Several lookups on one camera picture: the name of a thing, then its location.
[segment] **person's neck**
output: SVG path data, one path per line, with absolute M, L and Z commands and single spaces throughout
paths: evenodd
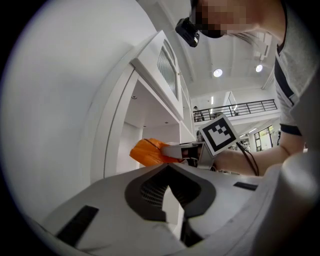
M 259 0 L 259 28 L 275 36 L 281 45 L 285 40 L 286 16 L 280 0 Z

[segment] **railing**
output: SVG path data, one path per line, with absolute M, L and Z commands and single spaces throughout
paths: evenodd
M 194 122 L 210 121 L 223 113 L 227 118 L 277 110 L 274 99 L 218 106 L 193 111 Z

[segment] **shirt sleeve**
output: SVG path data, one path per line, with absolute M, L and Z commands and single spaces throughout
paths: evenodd
M 301 136 L 299 128 L 297 127 L 297 123 L 290 114 L 290 110 L 292 108 L 290 101 L 285 100 L 286 96 L 284 95 L 284 93 L 280 89 L 277 82 L 275 82 L 275 88 L 276 88 L 277 98 L 278 98 L 278 101 L 280 104 L 279 107 L 281 110 L 281 115 L 280 115 L 281 131 L 285 132 L 287 134 Z

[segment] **black headset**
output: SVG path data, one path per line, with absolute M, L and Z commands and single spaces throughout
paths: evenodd
M 209 38 L 221 38 L 225 35 L 221 30 L 209 29 L 207 23 L 203 24 L 202 12 L 197 11 L 199 0 L 190 0 L 191 13 L 187 18 L 179 20 L 175 27 L 175 31 L 188 43 L 191 47 L 196 47 L 199 43 L 199 32 Z

